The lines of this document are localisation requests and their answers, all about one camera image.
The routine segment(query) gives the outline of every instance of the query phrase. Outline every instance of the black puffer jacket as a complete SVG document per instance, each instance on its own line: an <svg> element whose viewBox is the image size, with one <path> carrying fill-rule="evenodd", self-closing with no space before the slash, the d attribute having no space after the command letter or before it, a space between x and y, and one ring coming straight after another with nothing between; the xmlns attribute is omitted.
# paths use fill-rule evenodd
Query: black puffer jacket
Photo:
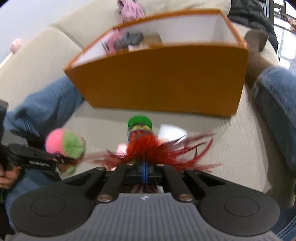
<svg viewBox="0 0 296 241"><path fill-rule="evenodd" d="M278 41L274 28L269 18L264 15L262 6L256 0L231 0L228 18L232 22L266 31L271 45L277 52Z"/></svg>

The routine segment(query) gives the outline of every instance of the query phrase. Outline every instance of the person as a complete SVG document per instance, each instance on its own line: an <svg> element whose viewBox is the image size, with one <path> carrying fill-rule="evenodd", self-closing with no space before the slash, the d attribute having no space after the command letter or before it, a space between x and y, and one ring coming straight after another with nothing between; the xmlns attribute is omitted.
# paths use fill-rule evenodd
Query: person
<svg viewBox="0 0 296 241"><path fill-rule="evenodd" d="M296 171L296 75L261 57L260 52L267 38L265 32L258 30L246 34L249 57L245 81L252 89L254 102L274 135L288 167ZM82 101L83 97L70 80L64 77L29 96L15 111L9 112L4 126L12 132L23 131L44 138L49 131L62 126ZM18 179L20 172L25 174ZM52 180L39 171L15 168L5 175L7 177L0 178L0 185L10 187L5 200L7 213L18 196L52 183ZM278 222L272 231L284 241L292 241L295 238L296 205L281 209Z"/></svg>

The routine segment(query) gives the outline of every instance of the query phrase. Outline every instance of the blue jeans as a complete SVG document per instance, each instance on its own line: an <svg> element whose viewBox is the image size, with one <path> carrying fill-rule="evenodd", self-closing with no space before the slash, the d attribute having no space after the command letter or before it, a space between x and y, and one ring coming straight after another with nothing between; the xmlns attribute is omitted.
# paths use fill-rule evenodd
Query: blue jeans
<svg viewBox="0 0 296 241"><path fill-rule="evenodd" d="M259 75L252 94L287 166L296 172L296 76L287 69L271 66ZM284 241L296 237L296 205L281 209L273 231Z"/></svg>
<svg viewBox="0 0 296 241"><path fill-rule="evenodd" d="M83 101L82 95L64 76L43 90L29 95L15 110L8 112L4 127L11 132L45 138L53 129L62 127ZM5 207L8 217L17 197L53 182L41 171L27 169L24 172L23 178L7 193Z"/></svg>

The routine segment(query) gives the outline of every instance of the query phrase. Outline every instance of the storage box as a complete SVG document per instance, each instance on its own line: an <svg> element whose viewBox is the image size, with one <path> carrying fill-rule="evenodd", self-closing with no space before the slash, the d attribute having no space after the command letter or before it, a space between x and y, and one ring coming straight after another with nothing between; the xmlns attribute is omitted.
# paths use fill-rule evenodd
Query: storage box
<svg viewBox="0 0 296 241"><path fill-rule="evenodd" d="M159 34L162 44L108 56L111 32ZM154 15L113 27L64 69L97 108L236 113L247 69L245 41L219 10Z"/></svg>

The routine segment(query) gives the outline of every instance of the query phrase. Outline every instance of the sofa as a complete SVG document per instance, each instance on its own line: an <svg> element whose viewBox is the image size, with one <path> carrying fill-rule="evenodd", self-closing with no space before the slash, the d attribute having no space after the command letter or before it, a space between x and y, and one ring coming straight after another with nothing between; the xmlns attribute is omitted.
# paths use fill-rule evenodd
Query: sofa
<svg viewBox="0 0 296 241"><path fill-rule="evenodd" d="M220 8L228 14L231 1L138 0L138 3L146 15L192 8ZM117 24L116 9L115 0L94 1L48 26L21 48L0 70L0 97L9 102L9 110L22 103L30 93L63 76L63 67L76 54ZM234 26L242 36L249 30L239 24ZM269 41L262 56L273 64L279 63ZM188 135L215 133L212 147L200 161L221 164L212 170L213 175L265 192L281 205L289 206L293 202L294 176L287 169L272 134L253 104L247 86L243 88L237 113L231 118L95 109L84 102L65 127L85 138L88 153L116 150L119 143L127 141L127 121L139 113L151 118L155 132L161 124L171 124L187 130ZM93 164L82 163L76 174L93 167Z"/></svg>

